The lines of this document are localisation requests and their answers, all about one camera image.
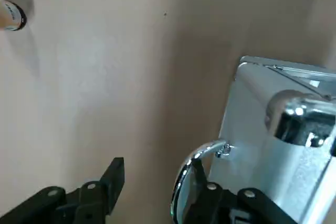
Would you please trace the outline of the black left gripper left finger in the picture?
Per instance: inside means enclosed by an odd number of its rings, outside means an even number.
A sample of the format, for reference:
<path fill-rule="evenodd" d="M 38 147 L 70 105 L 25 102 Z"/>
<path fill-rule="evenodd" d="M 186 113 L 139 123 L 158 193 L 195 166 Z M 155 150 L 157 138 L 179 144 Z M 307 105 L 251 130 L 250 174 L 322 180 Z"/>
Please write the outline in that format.
<path fill-rule="evenodd" d="M 116 157 L 99 180 L 67 193 L 50 186 L 1 216 L 1 223 L 105 223 L 124 185 L 124 158 Z"/>

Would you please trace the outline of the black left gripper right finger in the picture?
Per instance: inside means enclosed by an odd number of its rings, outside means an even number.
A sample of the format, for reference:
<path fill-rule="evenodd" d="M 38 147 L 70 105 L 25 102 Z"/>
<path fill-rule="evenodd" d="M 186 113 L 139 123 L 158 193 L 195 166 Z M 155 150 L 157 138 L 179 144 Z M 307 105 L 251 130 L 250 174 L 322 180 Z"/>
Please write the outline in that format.
<path fill-rule="evenodd" d="M 184 223 L 295 223 L 262 191 L 243 188 L 237 194 L 205 176 L 201 160 L 192 161 L 198 194 L 186 212 Z"/>

